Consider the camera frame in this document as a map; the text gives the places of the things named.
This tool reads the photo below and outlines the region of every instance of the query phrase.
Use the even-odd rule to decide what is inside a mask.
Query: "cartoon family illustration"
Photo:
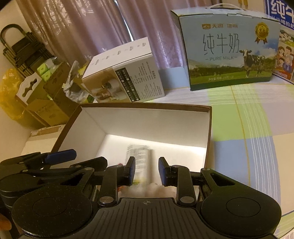
[[[293,42],[293,37],[291,35],[289,35],[287,32],[280,32],[280,36],[279,36],[279,41],[285,42],[285,41],[289,41],[289,42]]]
[[[294,55],[292,54],[292,48],[287,46],[286,48],[279,46],[278,53],[276,56],[275,68],[277,70],[283,70],[288,73],[293,71],[293,59]]]

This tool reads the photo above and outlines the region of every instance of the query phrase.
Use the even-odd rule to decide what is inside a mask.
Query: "yellow plastic bag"
[[[21,82],[17,70],[9,69],[3,76],[0,86],[0,106],[12,120],[24,117],[24,108],[15,99]]]

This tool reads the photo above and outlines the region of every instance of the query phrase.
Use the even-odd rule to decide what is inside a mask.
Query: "open cardboard box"
[[[53,100],[35,99],[26,109],[35,112],[50,126],[65,124],[69,120],[69,116]]]
[[[108,166],[125,164],[131,144],[150,147],[150,182],[161,184],[158,159],[200,172],[205,167],[211,135],[211,107],[158,103],[82,104],[60,133],[52,152],[74,149],[74,161],[103,156]]]

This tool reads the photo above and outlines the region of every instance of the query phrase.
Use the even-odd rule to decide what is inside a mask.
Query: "metal screw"
[[[109,197],[109,196],[104,196],[104,197],[101,197],[99,199],[99,201],[101,203],[105,203],[105,204],[108,204],[108,203],[112,203],[114,201],[114,199],[112,197]]]
[[[192,198],[192,197],[184,196],[184,197],[181,197],[181,198],[180,198],[180,201],[181,201],[182,203],[189,204],[189,203],[194,202],[195,200],[194,200],[194,198]]]

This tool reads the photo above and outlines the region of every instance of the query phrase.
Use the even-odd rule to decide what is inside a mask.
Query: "box handle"
[[[244,9],[242,9],[240,7],[237,7],[237,6],[235,6],[234,4],[231,4],[231,3],[218,3],[218,4],[214,4],[212,6],[207,7],[207,9],[212,9],[212,8],[226,8],[226,7],[224,7],[224,5],[229,6],[231,8],[233,7],[234,9],[244,10]]]

